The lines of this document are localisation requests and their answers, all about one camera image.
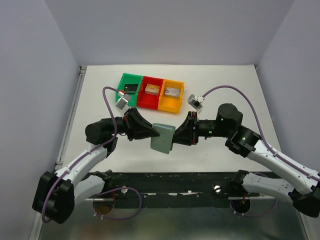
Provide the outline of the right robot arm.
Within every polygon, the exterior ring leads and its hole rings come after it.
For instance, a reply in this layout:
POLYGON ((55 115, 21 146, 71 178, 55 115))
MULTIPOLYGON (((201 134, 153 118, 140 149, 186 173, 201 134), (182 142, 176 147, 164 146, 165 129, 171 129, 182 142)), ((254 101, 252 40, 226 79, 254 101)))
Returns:
POLYGON ((186 119, 175 131, 172 143, 196 145, 200 137, 226 138, 225 146, 234 154, 257 162, 277 178, 268 178, 239 170, 227 185, 237 196, 249 193, 263 194, 292 203, 300 213, 317 218, 320 215, 320 183, 314 178, 315 170, 302 167, 292 159, 263 142, 263 137, 242 125, 243 114, 231 103, 219 106, 214 120, 199 120, 196 112, 188 112, 186 119))

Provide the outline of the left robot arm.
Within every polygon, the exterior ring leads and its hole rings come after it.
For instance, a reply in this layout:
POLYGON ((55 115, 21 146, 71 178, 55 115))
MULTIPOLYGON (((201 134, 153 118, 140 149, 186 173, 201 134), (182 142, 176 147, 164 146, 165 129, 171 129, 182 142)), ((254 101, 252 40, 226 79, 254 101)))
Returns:
POLYGON ((115 150, 118 134, 126 135, 129 141, 160 135, 135 107, 123 117, 111 116, 89 124, 85 128, 89 146, 65 167, 46 171, 39 179, 32 209, 41 214, 43 223, 62 224, 69 218, 76 205, 76 188, 83 188, 83 178, 115 150))

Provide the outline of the sage green card holder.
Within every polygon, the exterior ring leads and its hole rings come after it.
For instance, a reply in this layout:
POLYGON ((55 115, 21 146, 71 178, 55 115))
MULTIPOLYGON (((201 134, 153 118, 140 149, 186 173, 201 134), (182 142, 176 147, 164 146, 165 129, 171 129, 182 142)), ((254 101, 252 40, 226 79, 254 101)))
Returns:
POLYGON ((159 136, 151 138, 150 148, 163 154, 169 154, 173 148, 173 136, 176 127, 173 125, 153 123, 152 129, 156 130, 159 136))

